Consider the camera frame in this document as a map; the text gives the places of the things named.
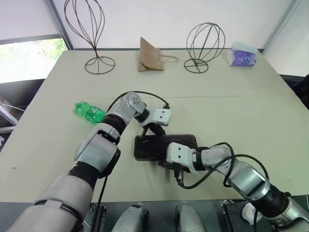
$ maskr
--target metal wire sculpture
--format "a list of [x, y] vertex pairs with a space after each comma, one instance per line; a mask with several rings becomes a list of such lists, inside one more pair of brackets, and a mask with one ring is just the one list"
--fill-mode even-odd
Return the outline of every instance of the metal wire sculpture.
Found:
[[191, 73], [204, 73], [208, 62], [218, 57], [225, 46], [225, 34], [215, 23], [202, 23], [194, 27], [186, 42], [190, 59], [183, 64]]
[[[77, 14], [77, 2], [84, 2], [86, 5], [86, 9], [89, 9], [90, 19], [91, 19], [91, 34], [87, 32], [85, 27], [82, 25], [81, 20]], [[72, 10], [75, 14], [75, 27], [68, 19], [68, 5], [72, 6]], [[80, 11], [85, 12], [85, 7], [81, 7], [79, 5], [78, 8]], [[64, 15], [66, 17], [66, 22], [68, 26], [72, 29], [72, 31], [77, 34], [79, 37], [83, 38], [87, 41], [95, 51], [95, 57], [88, 60], [85, 64], [85, 69], [87, 72], [91, 74], [104, 74], [108, 73], [115, 67], [115, 61], [110, 57], [104, 57], [98, 55], [97, 45], [98, 41], [102, 35], [104, 26], [105, 26], [105, 15], [102, 7], [98, 3], [97, 0], [66, 0], [64, 3]]]

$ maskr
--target gray metal part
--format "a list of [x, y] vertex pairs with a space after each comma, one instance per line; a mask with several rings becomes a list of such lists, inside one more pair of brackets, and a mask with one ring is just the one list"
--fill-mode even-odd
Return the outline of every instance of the gray metal part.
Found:
[[18, 124], [18, 120], [11, 115], [2, 105], [0, 105], [0, 115], [9, 121], [13, 126]]
[[106, 115], [112, 114], [122, 118], [126, 125], [133, 117], [140, 115], [146, 104], [135, 92], [129, 92], [114, 103]]
[[103, 130], [106, 134], [114, 138], [115, 140], [120, 138], [119, 131], [117, 131], [114, 127], [109, 124], [101, 123], [101, 130]]
[[77, 161], [85, 162], [102, 173], [116, 154], [117, 149], [117, 145], [101, 135], [95, 134], [81, 152]]
[[15, 126], [2, 127], [2, 128], [0, 128], [0, 133], [12, 133], [14, 129], [15, 129]]
[[91, 202], [93, 190], [84, 180], [62, 175], [39, 197], [36, 202], [55, 200], [74, 208], [82, 218], [85, 217]]
[[188, 146], [172, 142], [167, 149], [167, 162], [179, 163], [187, 167], [191, 173], [197, 173], [193, 166], [193, 155], [196, 151]]
[[130, 206], [117, 220], [112, 232], [141, 232], [146, 209]]
[[[201, 151], [201, 159], [204, 167], [209, 169], [219, 163], [221, 160], [231, 156], [231, 151], [226, 145], [213, 146], [210, 149]], [[227, 160], [217, 168], [217, 171], [226, 175], [231, 165], [231, 160]]]
[[0, 40], [0, 45], [22, 43], [22, 42], [28, 42], [28, 41], [38, 41], [38, 40], [52, 40], [52, 39], [60, 39], [60, 38], [61, 38], [61, 35], [59, 34], [27, 36], [27, 37]]
[[180, 232], [206, 232], [204, 222], [193, 206], [183, 202], [176, 209], [180, 216]]
[[[204, 226], [208, 231], [221, 231], [220, 223], [216, 209], [220, 209], [221, 201], [188, 201], [198, 214], [201, 216]], [[175, 227], [175, 207], [180, 201], [160, 201], [160, 202], [142, 202], [149, 210], [147, 232], [174, 232]], [[121, 214], [133, 204], [133, 202], [113, 202], [104, 203], [107, 206], [104, 232], [110, 232], [113, 229]]]
[[270, 182], [249, 164], [235, 160], [229, 182], [244, 198], [256, 201], [270, 189]]
[[285, 228], [278, 228], [279, 232], [308, 232], [309, 231], [309, 224], [304, 221], [296, 221], [292, 225], [285, 227]]
[[27, 208], [7, 232], [70, 232], [76, 218], [59, 209], [59, 204], [33, 205]]
[[[214, 146], [201, 152], [204, 167], [210, 169], [221, 160], [231, 156], [229, 148], [225, 145]], [[217, 171], [227, 175], [231, 161], [227, 160], [217, 168]], [[265, 179], [251, 165], [235, 159], [232, 173], [228, 179], [232, 187], [244, 198], [256, 201], [261, 199], [270, 189], [270, 182]]]
[[289, 205], [286, 210], [277, 217], [269, 218], [265, 217], [270, 224], [279, 227], [291, 224], [296, 219], [302, 219], [305, 221], [309, 228], [309, 214], [299, 204], [297, 204], [292, 198], [289, 198]]
[[140, 126], [144, 127], [149, 123], [155, 123], [161, 126], [167, 126], [170, 122], [171, 110], [157, 108], [150, 110], [148, 117], [140, 123]]

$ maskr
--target beige table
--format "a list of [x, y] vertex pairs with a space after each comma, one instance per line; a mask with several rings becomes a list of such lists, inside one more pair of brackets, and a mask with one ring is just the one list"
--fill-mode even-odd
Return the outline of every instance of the beige table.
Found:
[[[183, 51], [166, 53], [181, 56]], [[110, 52], [109, 55], [114, 58], [116, 55], [133, 57], [136, 52]], [[63, 54], [21, 118], [0, 154], [0, 202], [31, 202], [55, 178], [67, 173], [73, 165], [75, 149], [93, 128], [91, 123], [74, 115], [72, 109], [75, 102], [83, 100], [106, 109], [116, 95], [129, 89], [148, 90], [166, 98], [172, 110], [172, 119], [166, 128], [168, 134], [194, 134], [200, 146], [229, 142], [236, 153], [249, 154], [261, 160], [269, 172], [271, 182], [282, 191], [309, 193], [309, 186], [304, 184], [309, 165], [308, 110], [262, 57], [259, 57], [258, 63], [264, 64], [264, 68], [236, 68], [238, 74], [235, 76], [223, 72], [223, 69], [230, 67], [225, 67], [220, 60], [213, 61], [209, 72], [197, 76], [181, 69], [181, 63], [169, 64], [166, 71], [152, 72], [147, 76], [147, 73], [136, 73], [133, 68], [130, 71], [125, 68], [121, 70], [118, 59], [115, 59], [118, 69], [108, 76], [86, 74], [83, 67], [80, 67], [81, 61], [75, 65], [79, 74], [72, 71], [75, 76], [68, 76], [65, 63], [73, 69], [72, 61], [68, 61], [68, 58], [86, 60], [87, 57], [88, 53], [85, 52]], [[173, 65], [179, 70], [171, 68], [175, 73], [166, 76], [165, 72], [169, 73]], [[217, 77], [214, 78], [212, 75], [215, 71], [210, 71], [216, 65], [222, 65], [222, 68], [217, 70]], [[247, 73], [248, 80], [242, 72]], [[258, 73], [263, 76], [260, 82], [252, 79], [252, 76], [258, 78]], [[269, 84], [264, 77], [267, 73]], [[157, 82], [162, 75], [166, 84], [159, 88]], [[176, 80], [176, 76], [182, 81], [175, 83], [169, 80]], [[235, 82], [241, 77], [243, 81], [237, 85], [228, 81], [228, 77]], [[146, 84], [145, 78], [153, 86]], [[223, 84], [225, 80], [229, 84], [234, 83], [233, 87]], [[201, 91], [202, 85], [207, 91]], [[142, 98], [149, 108], [162, 106], [157, 99], [148, 96]], [[223, 187], [223, 177], [219, 174], [212, 175], [196, 189], [185, 190], [177, 186], [172, 172], [153, 162], [135, 161], [134, 137], [140, 132], [138, 123], [132, 121], [123, 133], [119, 144], [122, 155], [107, 183], [104, 201], [239, 197], [233, 189]], [[185, 176], [187, 184], [199, 178], [194, 174]], [[101, 184], [102, 180], [96, 186], [94, 201], [98, 198]]]

